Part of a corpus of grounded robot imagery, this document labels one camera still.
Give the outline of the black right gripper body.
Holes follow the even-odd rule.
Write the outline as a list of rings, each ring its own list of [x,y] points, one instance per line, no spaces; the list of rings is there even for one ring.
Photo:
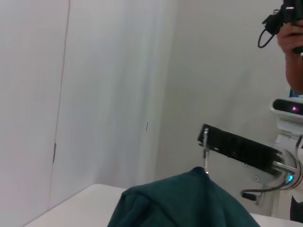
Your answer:
[[[235,143],[234,159],[270,175],[279,175],[279,172],[273,168],[274,161],[282,161],[278,150],[240,136]]]

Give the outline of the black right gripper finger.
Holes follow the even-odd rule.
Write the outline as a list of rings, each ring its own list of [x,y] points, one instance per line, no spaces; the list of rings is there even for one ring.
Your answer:
[[[204,160],[208,158],[210,150],[235,160],[239,159],[236,154],[239,149],[238,135],[204,124],[197,140],[199,145],[203,147]]]

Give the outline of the person's bare hand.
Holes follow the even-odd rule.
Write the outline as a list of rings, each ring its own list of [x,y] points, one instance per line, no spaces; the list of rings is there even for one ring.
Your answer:
[[[287,23],[283,25],[277,34],[277,42],[284,54],[293,54],[294,49],[303,46],[303,21],[299,20],[295,25]]]

